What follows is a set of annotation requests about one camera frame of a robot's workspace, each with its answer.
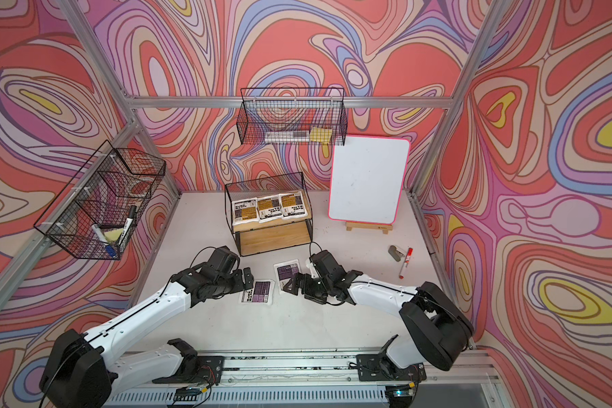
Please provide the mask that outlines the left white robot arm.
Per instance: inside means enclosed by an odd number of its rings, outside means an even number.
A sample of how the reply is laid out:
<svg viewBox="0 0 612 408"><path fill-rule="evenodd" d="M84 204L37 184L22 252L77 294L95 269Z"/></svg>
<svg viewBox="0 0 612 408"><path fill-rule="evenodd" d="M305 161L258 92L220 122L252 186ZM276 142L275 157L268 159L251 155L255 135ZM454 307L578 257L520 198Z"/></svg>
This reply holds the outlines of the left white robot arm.
<svg viewBox="0 0 612 408"><path fill-rule="evenodd" d="M70 329L54 342L39 388L56 407L102 407L111 397L148 382L218 382L214 369L180 338L134 355L127 351L166 321L206 302L253 288L250 268L227 246L206 262L170 276L161 290L110 321L79 333Z"/></svg>

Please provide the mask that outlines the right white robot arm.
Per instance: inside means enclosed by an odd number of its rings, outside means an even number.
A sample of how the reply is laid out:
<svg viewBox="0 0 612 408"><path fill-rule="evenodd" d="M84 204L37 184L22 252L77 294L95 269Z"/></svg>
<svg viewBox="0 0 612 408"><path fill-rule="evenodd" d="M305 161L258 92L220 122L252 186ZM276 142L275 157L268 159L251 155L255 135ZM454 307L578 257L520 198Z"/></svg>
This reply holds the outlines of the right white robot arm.
<svg viewBox="0 0 612 408"><path fill-rule="evenodd" d="M392 336L375 354L357 355L351 366L362 382L425 379L426 364L448 372L469 347L474 326L433 282L418 287L382 282L358 270L345 270L322 250L309 257L309 273L280 267L282 291L303 295L321 305L360 305L374 308L404 323L408 335Z"/></svg>

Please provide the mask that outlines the purple coffee bag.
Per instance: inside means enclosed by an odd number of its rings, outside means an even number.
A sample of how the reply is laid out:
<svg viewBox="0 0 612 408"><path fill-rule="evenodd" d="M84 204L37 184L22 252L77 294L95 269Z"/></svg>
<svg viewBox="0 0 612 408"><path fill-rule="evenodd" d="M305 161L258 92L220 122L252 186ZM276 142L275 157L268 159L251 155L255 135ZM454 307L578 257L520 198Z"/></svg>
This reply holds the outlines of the purple coffee bag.
<svg viewBox="0 0 612 408"><path fill-rule="evenodd" d="M242 292L240 303L243 305L266 305L273 304L275 282L273 280L255 280L251 289Z"/></svg>
<svg viewBox="0 0 612 408"><path fill-rule="evenodd" d="M276 263L275 265L273 265L273 269L280 292L284 292L286 285L288 284L288 282L290 282L294 275L300 274L302 272L298 259Z"/></svg>

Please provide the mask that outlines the two-tier wooden wire shelf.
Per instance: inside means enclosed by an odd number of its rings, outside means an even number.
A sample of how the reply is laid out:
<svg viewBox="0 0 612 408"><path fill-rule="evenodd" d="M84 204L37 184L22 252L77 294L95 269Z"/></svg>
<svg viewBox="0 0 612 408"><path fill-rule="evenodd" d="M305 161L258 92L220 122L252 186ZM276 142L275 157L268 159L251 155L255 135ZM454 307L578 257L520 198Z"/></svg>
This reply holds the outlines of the two-tier wooden wire shelf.
<svg viewBox="0 0 612 408"><path fill-rule="evenodd" d="M224 210L243 257L307 245L313 240L312 207L301 172L227 184Z"/></svg>

